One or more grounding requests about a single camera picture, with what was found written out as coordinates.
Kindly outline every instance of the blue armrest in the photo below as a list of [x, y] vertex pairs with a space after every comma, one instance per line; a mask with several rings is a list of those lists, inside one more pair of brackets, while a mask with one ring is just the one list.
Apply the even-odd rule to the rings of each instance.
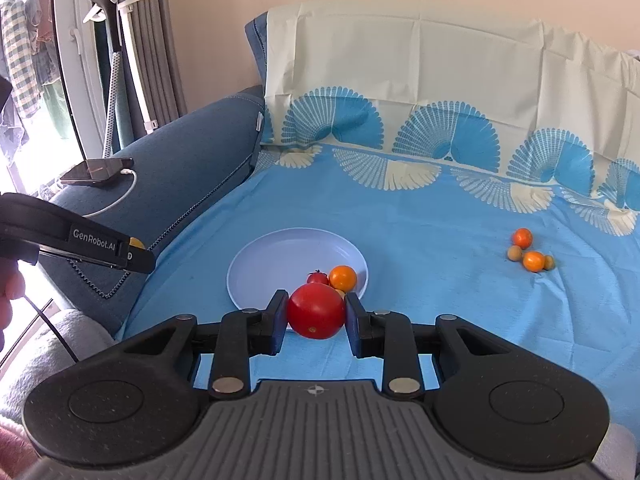
[[[139, 238], [158, 254], [200, 213], [241, 184], [251, 173], [259, 149], [259, 92], [233, 94], [196, 110], [137, 140], [116, 156], [132, 157], [136, 187], [118, 206], [93, 219]], [[132, 177], [113, 187], [70, 186], [53, 200], [87, 214], [113, 203]], [[92, 264], [41, 256], [46, 273], [62, 296], [103, 325], [120, 328], [146, 276]]]

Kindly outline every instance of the smartphone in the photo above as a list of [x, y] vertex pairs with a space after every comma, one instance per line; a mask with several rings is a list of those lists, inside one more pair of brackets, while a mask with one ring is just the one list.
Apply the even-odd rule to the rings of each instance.
[[120, 176], [124, 169], [133, 168], [132, 158], [90, 158], [72, 167], [62, 177], [66, 186], [105, 186]]

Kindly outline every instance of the plate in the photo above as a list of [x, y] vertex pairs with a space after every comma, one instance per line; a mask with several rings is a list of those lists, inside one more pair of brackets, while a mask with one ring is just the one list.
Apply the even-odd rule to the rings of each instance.
[[289, 295], [306, 283], [310, 272], [329, 273], [338, 265], [356, 271], [354, 292], [361, 298], [367, 288], [367, 263], [350, 241], [322, 229], [292, 228], [274, 231], [245, 245], [226, 273], [226, 290], [236, 307], [267, 308], [276, 290]]

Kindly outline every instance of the gray gripper base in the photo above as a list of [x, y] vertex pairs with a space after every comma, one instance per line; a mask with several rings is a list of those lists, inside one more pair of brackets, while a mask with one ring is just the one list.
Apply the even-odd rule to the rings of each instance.
[[262, 381], [241, 400], [212, 404], [175, 449], [112, 470], [49, 458], [33, 480], [602, 480], [590, 464], [545, 473], [499, 470], [453, 449], [413, 402], [372, 381]]

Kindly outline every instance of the plaid shirt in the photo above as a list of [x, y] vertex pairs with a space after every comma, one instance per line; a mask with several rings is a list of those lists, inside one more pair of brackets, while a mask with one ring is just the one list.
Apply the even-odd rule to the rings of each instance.
[[25, 2], [2, 0], [2, 47], [9, 68], [9, 78], [14, 86], [12, 97], [18, 114], [28, 119], [40, 108], [40, 89], [31, 59], [31, 41], [27, 29]]

